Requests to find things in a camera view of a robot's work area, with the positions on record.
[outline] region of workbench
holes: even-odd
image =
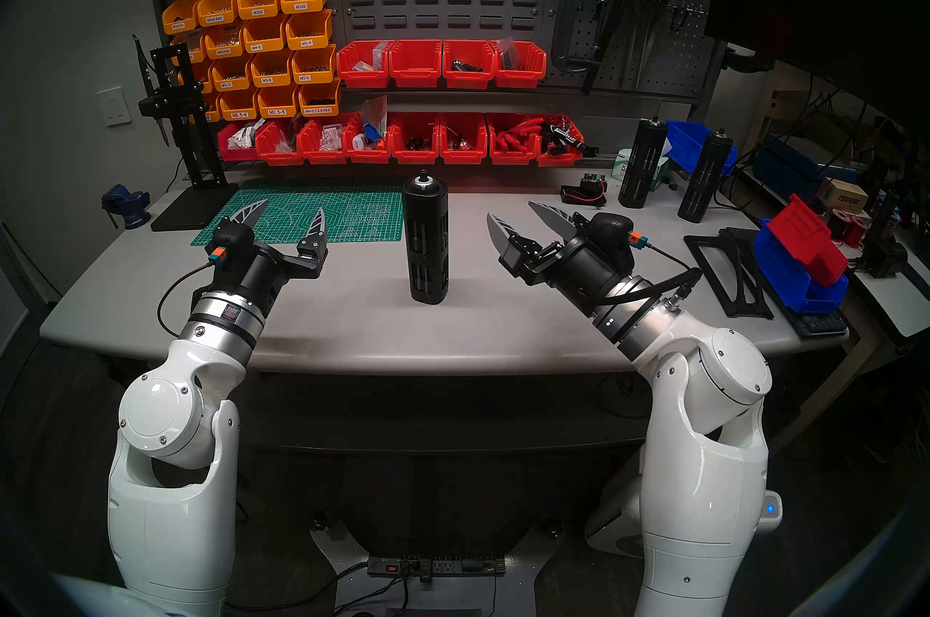
[[[590,217],[595,208],[571,208],[558,197],[559,184],[577,184],[584,170],[530,168],[534,185],[521,191],[506,182],[458,186],[449,194],[449,290],[440,305],[410,297],[407,254],[402,241],[330,243],[323,274],[289,282],[281,291],[258,341],[251,370],[322,374],[477,375],[577,374],[629,371],[631,365],[565,297],[544,285],[530,288],[498,263],[487,232],[487,212],[521,234],[548,244],[556,238],[527,205],[538,200]],[[513,173],[502,169],[503,177]],[[716,235],[725,226],[751,227],[742,214],[711,205],[699,225],[676,215],[684,186],[661,185],[641,210],[616,200],[619,182],[607,179],[607,210],[625,213],[658,248],[686,263],[687,234]],[[158,215],[181,192],[151,207]],[[171,283],[206,261],[190,246],[196,232],[126,231],[88,268],[42,327],[52,342],[115,356],[164,359],[172,337],[155,309]],[[295,254],[294,245],[275,245]],[[635,252],[635,273],[658,282],[681,270],[651,250]],[[207,274],[183,282],[167,298],[163,317],[180,331],[191,310],[191,292]],[[766,356],[819,349],[842,341],[801,340],[779,310],[775,318],[727,318],[706,280],[684,303],[699,319],[733,328]]]

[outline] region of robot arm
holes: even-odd
[[[588,542],[644,557],[639,617],[721,615],[752,536],[781,519],[779,496],[765,490],[767,362],[741,334],[679,307],[699,270],[658,285],[631,275],[630,244],[642,238],[626,217],[530,206],[565,243],[542,248],[489,214],[500,263],[561,291],[653,390],[646,444],[604,489]],[[717,440],[705,436],[718,427]]]
[[[131,383],[120,402],[110,546],[129,590],[166,612],[222,612],[233,573],[239,451],[239,413],[228,397],[246,376],[282,286],[319,277],[325,223],[321,209],[291,257],[256,242],[248,221],[223,219],[206,247],[213,281],[194,293],[166,362]],[[153,458],[208,467],[206,479],[168,489],[153,474]]]

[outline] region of floor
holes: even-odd
[[[926,351],[920,345],[861,377],[771,458],[768,484],[784,499],[785,519],[751,545],[725,614],[789,614],[897,512],[930,460],[925,387],[914,376]],[[783,365],[767,419],[788,418],[831,358],[839,356]],[[122,391],[114,377],[100,356],[37,343],[0,413],[0,495],[49,569],[120,584],[105,506]],[[534,519],[556,517],[567,539],[537,580],[538,615],[632,615],[642,563],[595,552],[581,536],[601,485],[630,453],[407,458],[244,448],[238,497],[248,521],[237,529],[230,601],[299,599],[331,578],[310,532],[319,509],[342,517],[369,549],[447,554],[504,552]],[[312,605],[268,613],[328,615],[334,599],[330,590]]]

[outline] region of light switch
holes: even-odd
[[[98,92],[100,97],[100,112],[103,113],[103,123],[108,127],[116,124],[126,124],[132,121],[129,115],[129,107],[126,106],[126,99],[123,98],[123,90],[119,87],[107,89],[105,92]]]

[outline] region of blue storage bin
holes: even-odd
[[[666,121],[669,126],[669,157],[688,173],[693,173],[698,166],[697,158],[701,147],[711,130],[696,121]],[[722,174],[729,174],[737,161],[737,147],[730,149],[726,157]]]
[[[849,279],[842,275],[830,287],[812,281],[798,262],[769,230],[770,220],[762,219],[762,230],[754,243],[759,269],[781,301],[798,314],[829,314],[836,311],[846,295]]]

